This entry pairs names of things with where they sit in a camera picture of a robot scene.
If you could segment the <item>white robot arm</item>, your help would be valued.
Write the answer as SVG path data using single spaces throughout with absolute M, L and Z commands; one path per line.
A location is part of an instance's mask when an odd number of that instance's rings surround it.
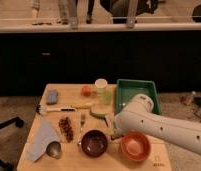
M 139 131 L 201 155 L 201 123 L 154 114 L 153 100 L 145 94 L 135 95 L 114 116 L 119 133 Z

